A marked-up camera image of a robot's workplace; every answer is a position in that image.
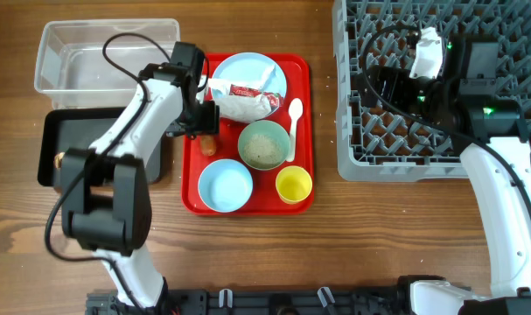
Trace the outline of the light blue plate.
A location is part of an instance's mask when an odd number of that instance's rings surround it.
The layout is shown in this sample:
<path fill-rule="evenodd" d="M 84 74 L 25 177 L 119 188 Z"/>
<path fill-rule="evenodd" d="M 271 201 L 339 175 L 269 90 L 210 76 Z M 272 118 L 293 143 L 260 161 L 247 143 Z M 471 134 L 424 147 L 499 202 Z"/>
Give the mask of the light blue plate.
<path fill-rule="evenodd" d="M 257 52 L 241 52 L 226 58 L 214 70 L 211 79 L 229 80 L 254 80 L 259 79 L 266 67 L 275 66 L 275 74 L 265 85 L 268 92 L 279 93 L 285 98 L 288 92 L 288 83 L 281 67 L 270 57 Z M 215 92 L 211 88 L 212 100 L 214 97 L 221 97 L 220 92 Z"/>

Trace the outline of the white napkin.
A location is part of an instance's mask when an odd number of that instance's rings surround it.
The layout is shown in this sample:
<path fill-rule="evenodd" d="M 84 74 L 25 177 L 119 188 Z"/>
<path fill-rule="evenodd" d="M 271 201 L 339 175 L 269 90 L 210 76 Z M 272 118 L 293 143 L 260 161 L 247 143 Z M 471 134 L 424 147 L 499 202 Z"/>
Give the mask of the white napkin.
<path fill-rule="evenodd" d="M 246 97 L 230 95 L 232 85 L 254 88 L 262 92 L 269 79 L 275 74 L 275 66 L 267 66 L 259 79 L 254 80 L 229 80 L 210 79 L 208 86 L 215 92 L 220 92 L 221 97 L 214 97 L 214 102 L 220 107 L 220 115 L 239 123 L 252 123 L 264 119 L 280 107 L 272 108 L 265 96 Z"/>

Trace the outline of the orange carrot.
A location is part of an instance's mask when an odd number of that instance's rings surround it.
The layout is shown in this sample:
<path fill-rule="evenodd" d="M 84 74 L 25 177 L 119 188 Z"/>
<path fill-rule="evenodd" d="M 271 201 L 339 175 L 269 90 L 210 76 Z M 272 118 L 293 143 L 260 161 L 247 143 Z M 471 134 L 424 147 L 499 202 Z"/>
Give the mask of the orange carrot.
<path fill-rule="evenodd" d="M 199 138 L 200 150 L 204 156 L 213 156 L 217 151 L 217 143 L 214 136 L 201 136 Z"/>

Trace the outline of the white plastic spoon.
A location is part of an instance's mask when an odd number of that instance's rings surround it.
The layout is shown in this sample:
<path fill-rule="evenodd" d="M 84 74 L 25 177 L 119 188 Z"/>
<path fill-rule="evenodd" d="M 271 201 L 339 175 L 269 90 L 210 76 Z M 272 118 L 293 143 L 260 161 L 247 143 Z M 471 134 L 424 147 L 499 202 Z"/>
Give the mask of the white plastic spoon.
<path fill-rule="evenodd" d="M 297 123 L 298 123 L 299 118 L 304 113 L 304 105 L 303 105 L 302 100 L 299 98 L 293 99 L 289 105 L 288 113 L 290 117 L 290 131 L 289 131 L 290 149 L 289 149 L 288 156 L 286 157 L 286 161 L 292 162 L 296 156 Z"/>

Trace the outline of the green bowl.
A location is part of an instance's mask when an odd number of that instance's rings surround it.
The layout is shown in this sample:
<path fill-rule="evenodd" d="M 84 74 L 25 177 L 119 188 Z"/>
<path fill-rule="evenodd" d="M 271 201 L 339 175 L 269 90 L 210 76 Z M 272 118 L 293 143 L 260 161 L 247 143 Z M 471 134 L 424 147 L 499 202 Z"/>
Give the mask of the green bowl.
<path fill-rule="evenodd" d="M 243 146 L 247 143 L 250 137 L 256 134 L 263 134 L 268 137 L 271 137 L 279 144 L 279 146 L 281 147 L 281 150 L 283 151 L 283 161 L 280 164 L 276 165 L 273 168 L 260 169 L 260 168 L 255 168 L 253 165 L 250 165 L 245 161 L 245 158 L 242 156 Z M 238 148 L 238 152 L 239 152 L 239 155 L 242 161 L 246 165 L 258 171 L 269 171 L 269 170 L 273 170 L 277 168 L 278 166 L 280 166 L 286 161 L 286 157 L 288 156 L 289 149 L 290 149 L 290 139 L 289 139 L 289 135 L 287 131 L 285 130 L 285 128 L 281 126 L 280 124 L 278 124 L 277 122 L 272 122 L 269 120 L 261 120 L 261 121 L 250 123 L 240 133 L 239 138 L 238 138 L 237 148 Z"/>

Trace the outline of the light blue bowl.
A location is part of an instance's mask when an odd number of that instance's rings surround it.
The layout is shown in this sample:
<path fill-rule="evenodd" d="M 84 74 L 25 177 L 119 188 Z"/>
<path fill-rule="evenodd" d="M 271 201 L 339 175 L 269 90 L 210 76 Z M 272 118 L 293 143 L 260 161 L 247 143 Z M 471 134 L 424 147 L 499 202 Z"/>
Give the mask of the light blue bowl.
<path fill-rule="evenodd" d="M 203 203 L 221 214 L 241 209 L 253 192 L 253 178 L 242 163 L 219 159 L 209 164 L 199 176 L 198 193 Z"/>

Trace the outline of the yellow plastic cup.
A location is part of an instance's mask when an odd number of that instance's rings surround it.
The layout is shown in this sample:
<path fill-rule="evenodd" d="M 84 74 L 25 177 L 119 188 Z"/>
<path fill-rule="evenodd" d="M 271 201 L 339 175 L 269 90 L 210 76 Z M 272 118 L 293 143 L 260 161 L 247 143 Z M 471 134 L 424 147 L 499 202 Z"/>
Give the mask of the yellow plastic cup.
<path fill-rule="evenodd" d="M 276 176 L 276 191 L 280 199 L 289 205 L 300 203 L 311 195 L 313 181 L 303 167 L 284 167 Z"/>

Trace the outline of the red snack wrapper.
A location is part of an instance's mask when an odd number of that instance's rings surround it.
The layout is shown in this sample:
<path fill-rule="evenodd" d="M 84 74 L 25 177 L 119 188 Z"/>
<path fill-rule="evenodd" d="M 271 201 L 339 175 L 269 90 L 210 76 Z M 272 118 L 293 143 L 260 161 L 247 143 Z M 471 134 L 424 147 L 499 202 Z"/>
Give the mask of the red snack wrapper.
<path fill-rule="evenodd" d="M 280 107 L 284 103 L 284 98 L 278 93 L 262 92 L 251 87 L 232 85 L 229 94 L 246 97 L 265 96 L 269 100 L 269 104 L 272 108 Z"/>

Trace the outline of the white rice pile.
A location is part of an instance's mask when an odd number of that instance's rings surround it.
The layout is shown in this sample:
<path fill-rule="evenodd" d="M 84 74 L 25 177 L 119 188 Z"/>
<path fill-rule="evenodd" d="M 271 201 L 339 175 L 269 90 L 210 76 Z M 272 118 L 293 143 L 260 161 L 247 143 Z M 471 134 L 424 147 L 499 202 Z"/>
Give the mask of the white rice pile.
<path fill-rule="evenodd" d="M 249 165 L 260 169 L 273 168 L 283 161 L 283 151 L 279 144 L 263 134 L 249 138 L 243 146 L 242 156 Z"/>

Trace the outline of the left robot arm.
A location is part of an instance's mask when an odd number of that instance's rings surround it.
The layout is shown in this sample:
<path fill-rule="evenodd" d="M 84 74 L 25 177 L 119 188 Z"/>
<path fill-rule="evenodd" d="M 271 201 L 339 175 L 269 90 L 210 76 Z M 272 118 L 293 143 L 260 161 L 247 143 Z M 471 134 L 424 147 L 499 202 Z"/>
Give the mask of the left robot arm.
<path fill-rule="evenodd" d="M 133 75 L 136 94 L 109 130 L 86 149 L 68 149 L 61 159 L 62 194 L 45 225 L 45 247 L 66 259 L 51 244 L 59 215 L 64 235 L 110 274 L 118 313 L 177 312 L 145 244 L 152 218 L 145 166 L 166 131 L 191 139 L 218 134 L 218 106 L 197 98 L 209 66 L 196 45 L 176 43 L 166 62 Z"/>

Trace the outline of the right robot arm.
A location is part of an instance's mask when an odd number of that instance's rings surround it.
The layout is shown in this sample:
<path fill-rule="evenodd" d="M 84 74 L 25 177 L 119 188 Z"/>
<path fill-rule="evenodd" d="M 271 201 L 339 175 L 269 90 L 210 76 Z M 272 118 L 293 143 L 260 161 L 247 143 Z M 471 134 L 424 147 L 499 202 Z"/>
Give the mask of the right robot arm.
<path fill-rule="evenodd" d="M 412 314 L 531 314 L 531 150 L 516 101 L 497 95 L 499 45 L 485 37 L 420 39 L 409 70 L 362 67 L 367 104 L 448 134 L 471 182 L 486 234 L 491 293 L 443 280 L 404 284 Z"/>

